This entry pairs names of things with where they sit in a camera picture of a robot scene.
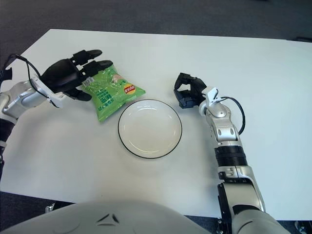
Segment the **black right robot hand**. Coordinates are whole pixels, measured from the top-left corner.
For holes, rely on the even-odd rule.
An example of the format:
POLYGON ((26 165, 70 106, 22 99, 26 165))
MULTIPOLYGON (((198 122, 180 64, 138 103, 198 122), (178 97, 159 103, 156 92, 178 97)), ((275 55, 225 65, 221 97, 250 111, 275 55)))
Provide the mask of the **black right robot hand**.
POLYGON ((199 106, 201 102, 205 100, 202 91, 206 87, 207 86, 201 79, 192 77, 186 73, 180 73, 174 86, 174 95, 178 101, 179 107, 188 109, 199 106), (182 84, 190 85, 190 90, 179 91, 178 89, 182 84))

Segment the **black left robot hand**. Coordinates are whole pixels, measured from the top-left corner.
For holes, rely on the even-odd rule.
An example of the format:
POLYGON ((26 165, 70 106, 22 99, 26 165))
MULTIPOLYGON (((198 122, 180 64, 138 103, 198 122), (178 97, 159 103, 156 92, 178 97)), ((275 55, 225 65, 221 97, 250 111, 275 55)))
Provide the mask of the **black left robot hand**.
POLYGON ((101 50, 82 50, 71 58, 62 59, 51 65, 40 80, 53 93, 62 92, 74 100, 90 101, 91 95, 77 89, 89 77, 97 75, 113 65, 110 60, 95 61, 102 54, 101 50))

